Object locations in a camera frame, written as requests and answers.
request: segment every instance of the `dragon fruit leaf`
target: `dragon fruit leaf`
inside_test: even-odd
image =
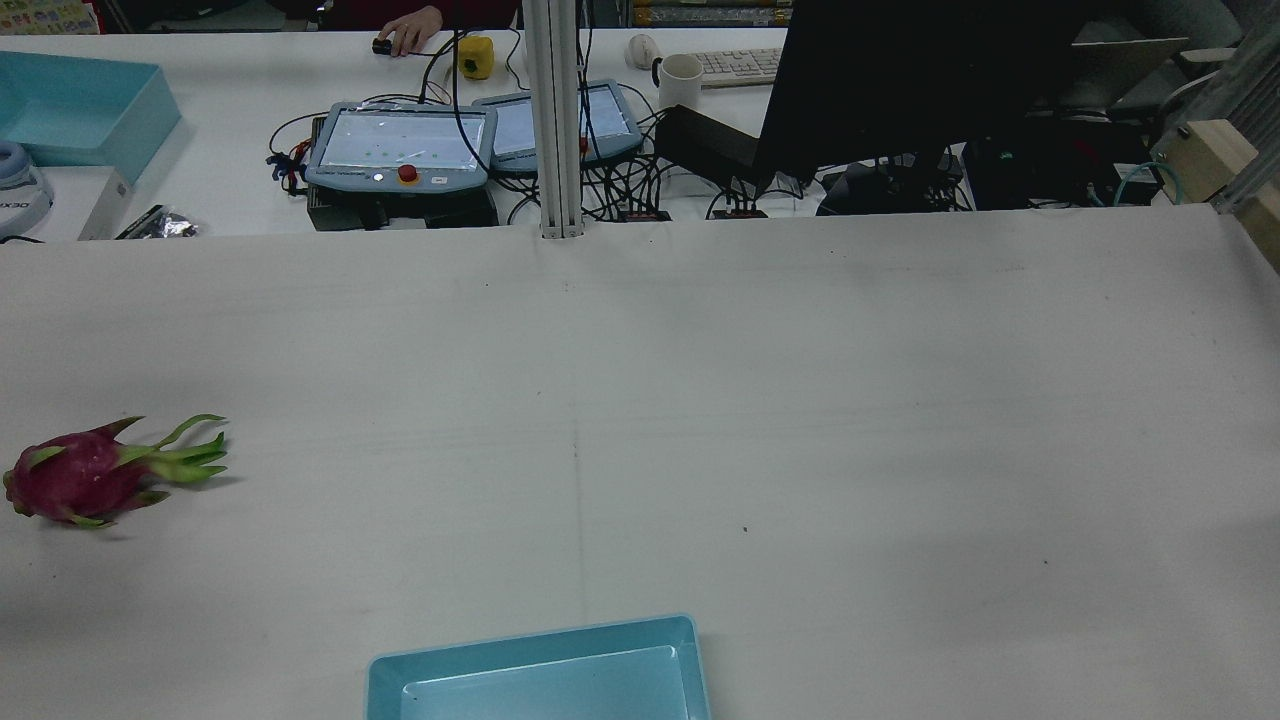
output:
[[[115,524],[111,520],[99,520],[96,518],[82,518],[82,516],[74,515],[74,514],[69,514],[67,516],[67,519],[70,520],[72,523],[74,523],[77,527],[87,528],[87,529],[91,529],[91,530],[100,530],[102,528],[110,528],[111,525]]]
[[[60,445],[51,445],[49,447],[41,447],[40,450],[37,450],[37,451],[35,451],[35,452],[32,452],[31,455],[27,456],[27,469],[31,470],[36,465],[40,465],[45,460],[49,460],[50,457],[52,457],[54,455],[58,455],[59,452],[61,452],[64,450],[67,450],[67,448],[63,447],[63,446],[60,446]]]
[[[131,500],[128,502],[128,505],[124,506],[124,510],[137,510],[138,507],[151,507],[152,505],[160,502],[161,500],[164,500],[166,497],[169,497],[169,493],[166,493],[163,489],[145,489],[145,491],[140,492],[137,496],[134,496],[133,500]]]
[[[195,445],[183,450],[157,450],[151,452],[147,457],[150,460],[159,460],[161,462],[179,462],[182,465],[204,465],[210,460],[218,460],[219,457],[227,455],[223,452],[223,433],[218,433],[218,437],[204,443]]]
[[[120,468],[122,465],[128,465],[129,462],[133,462],[134,460],[137,460],[140,457],[146,457],[152,451],[155,451],[155,448],[151,447],[150,445],[125,445],[125,446],[122,446],[120,450],[119,450],[119,454],[115,457],[115,465],[111,465],[111,469],[114,470],[116,468]]]
[[[93,428],[90,432],[95,433],[95,434],[100,434],[100,436],[108,437],[108,438],[111,438],[111,439],[115,439],[115,436],[120,434],[120,430],[123,430],[124,428],[128,428],[129,425],[132,425],[133,423],[137,423],[141,419],[142,419],[142,415],[134,415],[132,418],[122,418],[122,419],[119,419],[119,420],[116,420],[114,423],[108,423],[108,424],[102,425],[101,428]]]
[[[223,418],[221,415],[207,415],[207,414],[206,415],[195,415],[192,418],[187,418],[186,421],[183,421],[180,425],[178,425],[177,428],[174,428],[172,433],[169,433],[168,436],[165,436],[165,438],[163,441],[155,443],[152,447],[155,447],[156,450],[160,450],[161,447],[164,447],[164,446],[169,445],[170,442],[173,442],[173,441],[178,439],[179,437],[182,437],[182,433],[187,432],[188,429],[191,429],[192,425],[196,425],[197,423],[204,423],[205,420],[211,420],[211,421],[218,423],[218,421],[221,421],[221,420],[225,420],[225,419],[227,418]]]
[[[156,475],[170,483],[189,484],[207,480],[227,468],[220,465],[182,465],[179,462],[151,462],[147,465]]]

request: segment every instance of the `light blue tray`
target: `light blue tray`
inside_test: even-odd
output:
[[[0,53],[0,140],[36,165],[115,165],[132,183],[180,118],[159,65]]]
[[[384,655],[365,700],[366,720],[710,720],[687,615]]]

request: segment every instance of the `metal frame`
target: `metal frame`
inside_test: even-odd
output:
[[[573,0],[525,0],[543,237],[582,234]]]

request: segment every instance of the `dragon fruit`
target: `dragon fruit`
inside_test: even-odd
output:
[[[127,510],[147,507],[169,497],[151,489],[155,478],[170,483],[198,483],[227,468],[206,465],[227,455],[223,433],[204,445],[161,450],[197,423],[219,421],[196,415],[156,445],[123,445],[115,436],[137,418],[124,418],[92,430],[56,437],[22,451],[4,474],[4,497],[17,512],[40,515],[81,528],[105,528]]]

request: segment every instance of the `blue cable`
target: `blue cable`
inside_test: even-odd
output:
[[[1120,196],[1124,195],[1124,186],[1129,184],[1129,181],[1132,181],[1134,178],[1134,176],[1137,176],[1142,170],[1146,170],[1147,168],[1156,168],[1156,169],[1164,172],[1165,174],[1167,174],[1169,179],[1174,181],[1174,190],[1176,191],[1176,196],[1174,197],[1174,205],[1181,205],[1183,204],[1183,181],[1178,178],[1178,173],[1174,172],[1172,168],[1170,168],[1169,165],[1166,165],[1164,163],[1155,163],[1155,161],[1152,161],[1152,163],[1143,163],[1140,165],[1138,165],[1137,168],[1129,170],[1129,174],[1126,174],[1124,177],[1124,179],[1120,181],[1120,187],[1116,188],[1115,200],[1111,201],[1111,206],[1112,208],[1120,205]]]

